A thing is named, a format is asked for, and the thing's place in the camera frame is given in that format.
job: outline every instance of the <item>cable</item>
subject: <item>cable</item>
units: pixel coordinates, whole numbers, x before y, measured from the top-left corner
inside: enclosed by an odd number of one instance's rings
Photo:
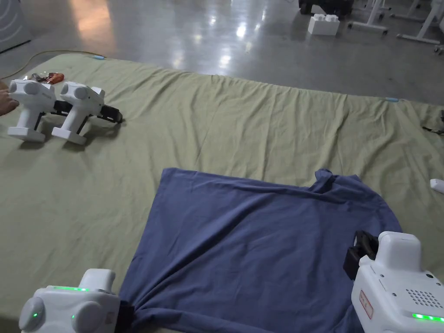
[[[11,73],[11,74],[9,74],[9,75],[6,75],[6,76],[3,76],[3,77],[0,77],[0,80],[6,79],[6,78],[8,78],[8,77],[10,77],[10,76],[13,76],[13,75],[17,74],[17,73],[20,72],[22,69],[24,69],[26,66],[28,66],[28,64],[31,62],[31,60],[32,60],[34,57],[37,57],[37,56],[39,56],[39,55],[41,55],[41,54],[43,54],[43,53],[49,53],[49,52],[86,53],[86,54],[92,54],[92,55],[94,55],[94,56],[101,56],[101,57],[106,58],[104,55],[101,55],[101,54],[99,54],[99,53],[89,52],[89,51],[76,51],[76,50],[46,50],[46,51],[42,51],[42,52],[36,53],[36,54],[33,55],[31,58],[29,58],[29,60],[26,62],[26,64],[23,65],[19,70],[15,71],[14,73]]]

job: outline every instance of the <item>speaker grille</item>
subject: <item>speaker grille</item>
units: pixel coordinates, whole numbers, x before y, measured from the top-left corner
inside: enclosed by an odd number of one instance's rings
[[[438,300],[435,298],[435,296],[433,296],[432,293],[412,289],[406,289],[405,291],[408,292],[408,295],[412,298],[412,301],[414,301],[417,305],[444,309],[444,307],[441,305],[441,303],[438,302]]]

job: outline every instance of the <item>white block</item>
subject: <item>white block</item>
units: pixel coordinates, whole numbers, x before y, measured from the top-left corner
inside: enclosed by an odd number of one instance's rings
[[[339,28],[339,19],[336,15],[316,14],[310,19],[308,31],[312,35],[335,36]]]

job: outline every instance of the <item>human hand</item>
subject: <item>human hand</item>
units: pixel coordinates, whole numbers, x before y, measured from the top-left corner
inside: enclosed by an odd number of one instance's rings
[[[5,115],[19,106],[19,102],[9,97],[8,90],[0,90],[0,116]]]

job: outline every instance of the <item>white appliance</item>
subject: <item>white appliance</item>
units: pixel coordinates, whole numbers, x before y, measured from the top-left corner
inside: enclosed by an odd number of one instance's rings
[[[31,40],[18,0],[0,0],[0,52]]]

